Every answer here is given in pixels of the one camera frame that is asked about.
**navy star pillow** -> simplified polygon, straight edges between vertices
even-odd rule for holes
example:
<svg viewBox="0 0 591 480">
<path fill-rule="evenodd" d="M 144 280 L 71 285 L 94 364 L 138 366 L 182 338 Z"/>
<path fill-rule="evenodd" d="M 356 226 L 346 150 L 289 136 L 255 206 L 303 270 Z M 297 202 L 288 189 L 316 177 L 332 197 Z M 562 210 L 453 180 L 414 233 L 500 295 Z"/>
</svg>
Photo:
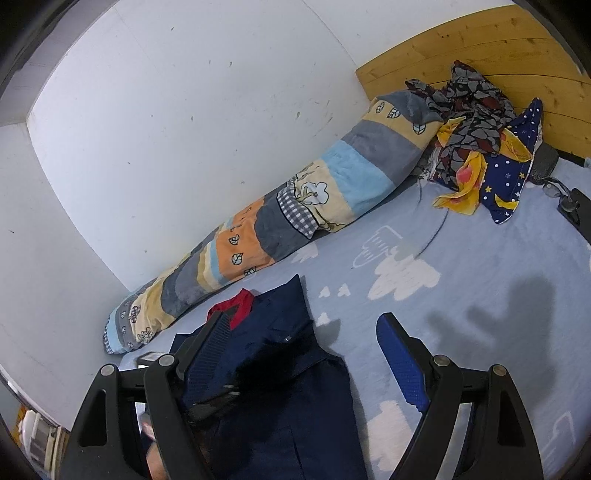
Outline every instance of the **navy star pillow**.
<svg viewBox="0 0 591 480">
<path fill-rule="evenodd" d="M 542 100 L 534 98 L 530 106 L 507 126 L 532 155 L 542 143 L 542 114 Z M 511 218 L 517 208 L 532 162 L 521 163 L 500 154 L 487 154 L 485 160 L 487 168 L 479 198 L 494 222 L 500 225 Z"/>
</svg>

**screw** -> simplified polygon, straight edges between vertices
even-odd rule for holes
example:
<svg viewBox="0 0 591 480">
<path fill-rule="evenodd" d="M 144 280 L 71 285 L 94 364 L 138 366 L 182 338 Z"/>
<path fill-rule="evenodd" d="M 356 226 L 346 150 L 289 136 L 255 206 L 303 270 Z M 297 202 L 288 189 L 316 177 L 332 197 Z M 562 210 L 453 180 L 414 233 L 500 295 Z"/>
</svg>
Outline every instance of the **screw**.
<svg viewBox="0 0 591 480">
<path fill-rule="evenodd" d="M 158 359 L 158 363 L 163 367 L 170 367 L 174 363 L 174 357 L 172 355 L 163 355 Z"/>
<path fill-rule="evenodd" d="M 109 375 L 112 375 L 113 372 L 115 372 L 115 367 L 113 367 L 113 365 L 105 365 L 100 369 L 100 374 L 103 377 L 108 377 Z"/>
<path fill-rule="evenodd" d="M 507 374 L 507 369 L 502 365 L 495 365 L 494 367 L 492 367 L 492 371 L 496 375 L 499 375 L 499 377 L 504 377 Z"/>
<path fill-rule="evenodd" d="M 445 355 L 435 355 L 433 361 L 435 362 L 435 365 L 446 367 L 449 365 L 450 359 Z"/>
</svg>

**eyeglasses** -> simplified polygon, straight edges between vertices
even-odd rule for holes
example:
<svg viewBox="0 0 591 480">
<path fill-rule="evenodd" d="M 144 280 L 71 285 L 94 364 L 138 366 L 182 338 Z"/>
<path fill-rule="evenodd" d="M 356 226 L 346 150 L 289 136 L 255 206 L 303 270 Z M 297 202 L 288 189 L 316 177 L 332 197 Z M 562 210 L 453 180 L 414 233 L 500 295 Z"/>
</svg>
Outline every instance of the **eyeglasses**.
<svg viewBox="0 0 591 480">
<path fill-rule="evenodd" d="M 579 207 L 579 204 L 573 200 L 570 190 L 566 187 L 566 185 L 554 177 L 544 177 L 542 181 L 544 182 L 542 191 L 548 197 L 560 198 L 558 201 L 560 208 L 565 212 L 570 213 L 573 217 L 573 220 L 576 223 L 579 223 L 579 214 L 576 211 Z"/>
</svg>

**patterned quilt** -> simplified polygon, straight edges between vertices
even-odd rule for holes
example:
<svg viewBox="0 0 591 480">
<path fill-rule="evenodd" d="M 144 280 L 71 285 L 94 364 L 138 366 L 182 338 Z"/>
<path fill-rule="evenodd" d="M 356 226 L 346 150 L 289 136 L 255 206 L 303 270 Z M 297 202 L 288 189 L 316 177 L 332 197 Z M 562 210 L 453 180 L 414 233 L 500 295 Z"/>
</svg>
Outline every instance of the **patterned quilt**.
<svg viewBox="0 0 591 480">
<path fill-rule="evenodd" d="M 177 265 L 125 299 L 105 326 L 107 353 L 152 340 L 222 287 L 292 254 L 318 229 L 336 232 L 411 173 L 442 124 L 407 91 L 376 98 L 320 159 L 221 224 Z"/>
</svg>

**red collar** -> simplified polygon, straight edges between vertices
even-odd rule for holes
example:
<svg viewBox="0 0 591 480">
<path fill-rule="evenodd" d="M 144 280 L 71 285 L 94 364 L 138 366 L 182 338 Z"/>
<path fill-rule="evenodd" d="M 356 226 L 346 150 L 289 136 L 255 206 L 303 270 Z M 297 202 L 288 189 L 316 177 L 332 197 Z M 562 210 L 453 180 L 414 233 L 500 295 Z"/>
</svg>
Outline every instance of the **red collar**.
<svg viewBox="0 0 591 480">
<path fill-rule="evenodd" d="M 232 316 L 232 319 L 230 320 L 230 330 L 234 330 L 234 328 L 240 325 L 240 323 L 251 312 L 252 301 L 254 298 L 255 296 L 252 293 L 243 288 L 236 296 L 232 297 L 231 299 L 221 301 L 220 303 L 216 303 L 213 307 L 211 307 L 207 313 L 207 319 L 209 320 L 213 312 L 226 312 L 232 307 L 238 307 Z"/>
</svg>

